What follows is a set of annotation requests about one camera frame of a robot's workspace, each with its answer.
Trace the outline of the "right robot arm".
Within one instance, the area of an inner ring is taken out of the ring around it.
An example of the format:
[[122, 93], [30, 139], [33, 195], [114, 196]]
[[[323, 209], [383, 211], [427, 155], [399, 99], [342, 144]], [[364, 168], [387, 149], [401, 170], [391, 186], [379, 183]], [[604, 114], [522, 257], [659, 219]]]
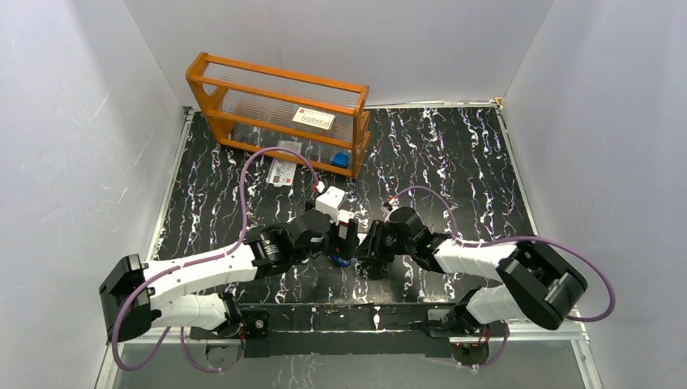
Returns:
[[443, 315], [429, 314], [412, 324], [430, 336], [475, 336], [491, 323], [511, 319], [556, 330], [588, 287], [582, 274], [548, 243], [536, 238], [459, 243], [447, 233], [431, 231], [411, 207], [375, 220], [354, 251], [363, 263], [389, 263], [402, 255], [426, 271], [463, 273], [499, 283], [472, 289]]

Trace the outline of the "blue stapler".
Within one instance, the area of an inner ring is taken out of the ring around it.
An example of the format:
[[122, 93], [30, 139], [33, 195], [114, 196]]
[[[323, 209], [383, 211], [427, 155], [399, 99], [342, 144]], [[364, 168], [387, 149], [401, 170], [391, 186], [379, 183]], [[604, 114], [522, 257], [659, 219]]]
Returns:
[[351, 259], [343, 259], [342, 257], [339, 257], [338, 255], [331, 255], [330, 258], [336, 264], [338, 264], [340, 267], [348, 267], [352, 264]]

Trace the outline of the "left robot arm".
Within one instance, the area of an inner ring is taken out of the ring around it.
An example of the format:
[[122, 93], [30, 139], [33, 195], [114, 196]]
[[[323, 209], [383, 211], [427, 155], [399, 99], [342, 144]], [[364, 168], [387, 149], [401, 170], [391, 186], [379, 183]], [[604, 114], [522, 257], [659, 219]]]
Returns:
[[121, 258], [99, 287], [108, 339], [136, 339], [157, 327], [197, 327], [232, 337], [243, 318], [229, 294], [205, 290], [279, 276], [318, 254], [344, 261], [359, 244], [358, 222], [331, 186], [287, 223], [252, 229], [232, 246], [167, 261]]

